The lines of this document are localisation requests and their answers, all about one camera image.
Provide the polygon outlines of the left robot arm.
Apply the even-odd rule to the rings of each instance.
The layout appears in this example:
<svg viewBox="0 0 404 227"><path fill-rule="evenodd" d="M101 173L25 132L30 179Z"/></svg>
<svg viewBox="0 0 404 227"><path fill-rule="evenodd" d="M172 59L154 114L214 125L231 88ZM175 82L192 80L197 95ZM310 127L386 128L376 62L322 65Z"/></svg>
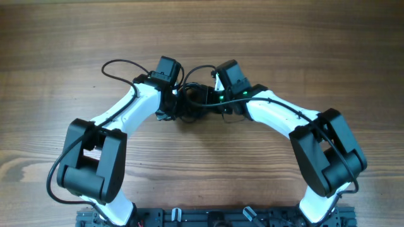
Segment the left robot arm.
<svg viewBox="0 0 404 227"><path fill-rule="evenodd" d="M78 212L77 226L141 226L136 206L126 198L124 179L128 138L150 115L174 120L184 69L161 57L156 70L129 82L130 90L108 111L90 121L70 123L62 154L52 166L58 186L78 196L87 207Z"/></svg>

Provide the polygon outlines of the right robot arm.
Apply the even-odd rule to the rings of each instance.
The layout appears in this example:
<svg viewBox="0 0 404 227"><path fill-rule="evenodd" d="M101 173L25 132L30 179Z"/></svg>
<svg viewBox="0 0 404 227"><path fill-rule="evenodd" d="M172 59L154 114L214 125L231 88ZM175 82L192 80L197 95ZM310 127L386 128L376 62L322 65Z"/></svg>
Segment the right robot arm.
<svg viewBox="0 0 404 227"><path fill-rule="evenodd" d="M307 184L298 210L309 225L325 224L342 195L358 192L357 178L367 160L339 111L304 109L261 84L251 86L235 60L214 67L211 74L215 96L204 102L208 108L267 125L291 142Z"/></svg>

